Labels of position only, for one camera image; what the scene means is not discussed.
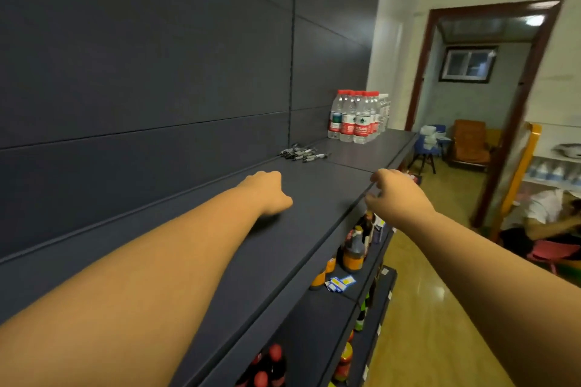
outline floor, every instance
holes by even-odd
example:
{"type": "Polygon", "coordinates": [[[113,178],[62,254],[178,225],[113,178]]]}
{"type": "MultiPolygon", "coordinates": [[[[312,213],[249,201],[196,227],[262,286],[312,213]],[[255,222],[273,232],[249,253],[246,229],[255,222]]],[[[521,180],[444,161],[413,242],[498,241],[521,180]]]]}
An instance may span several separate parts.
{"type": "MultiPolygon", "coordinates": [[[[417,171],[421,162],[416,164],[417,171]]],[[[484,173],[440,159],[437,174],[426,167],[422,189],[436,210],[468,225],[484,173]]],[[[513,386],[456,298],[403,233],[393,236],[384,263],[396,268],[398,278],[366,387],[513,386]]]]}

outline pink chair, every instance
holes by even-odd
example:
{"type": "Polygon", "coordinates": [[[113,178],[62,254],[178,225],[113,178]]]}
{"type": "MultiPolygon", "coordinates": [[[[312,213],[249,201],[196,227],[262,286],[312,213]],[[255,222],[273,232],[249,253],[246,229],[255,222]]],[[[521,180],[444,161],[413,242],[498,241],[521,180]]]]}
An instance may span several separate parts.
{"type": "Polygon", "coordinates": [[[581,249],[579,245],[558,244],[549,240],[537,240],[534,243],[533,251],[527,255],[527,259],[532,262],[548,263],[551,272],[556,275],[555,263],[560,259],[569,257],[571,254],[581,249]]]}

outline window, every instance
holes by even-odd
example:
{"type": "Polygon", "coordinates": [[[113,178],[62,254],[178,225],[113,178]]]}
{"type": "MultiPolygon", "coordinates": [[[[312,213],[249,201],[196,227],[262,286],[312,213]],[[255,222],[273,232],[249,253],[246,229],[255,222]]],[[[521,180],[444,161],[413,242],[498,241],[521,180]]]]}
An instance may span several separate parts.
{"type": "Polygon", "coordinates": [[[440,72],[440,81],[488,83],[497,49],[497,47],[448,46],[440,72]]]}

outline person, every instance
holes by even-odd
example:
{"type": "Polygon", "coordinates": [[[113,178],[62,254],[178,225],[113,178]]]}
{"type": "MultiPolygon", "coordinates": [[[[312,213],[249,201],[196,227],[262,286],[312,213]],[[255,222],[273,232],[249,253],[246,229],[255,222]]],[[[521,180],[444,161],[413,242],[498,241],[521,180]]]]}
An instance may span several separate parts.
{"type": "MultiPolygon", "coordinates": [[[[369,209],[416,243],[517,386],[579,384],[581,289],[437,213],[404,173],[371,181],[369,209]]],[[[236,247],[290,205],[280,173],[258,172],[95,262],[0,327],[0,385],[167,385],[236,247]],[[218,218],[222,248],[200,240],[218,218]]]]}
{"type": "MultiPolygon", "coordinates": [[[[580,245],[581,193],[547,190],[532,195],[514,208],[505,218],[498,236],[504,247],[526,258],[533,251],[534,242],[540,239],[580,245]]],[[[581,260],[581,251],[567,259],[581,260]]]]}

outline white shirt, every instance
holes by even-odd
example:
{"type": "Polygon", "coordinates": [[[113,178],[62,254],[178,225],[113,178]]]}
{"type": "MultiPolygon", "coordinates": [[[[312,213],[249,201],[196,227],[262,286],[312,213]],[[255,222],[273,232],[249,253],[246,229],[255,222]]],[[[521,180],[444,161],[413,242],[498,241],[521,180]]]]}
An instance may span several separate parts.
{"type": "Polygon", "coordinates": [[[562,210],[563,190],[542,191],[512,210],[500,229],[522,227],[525,219],[536,219],[543,224],[557,222],[562,210]]]}

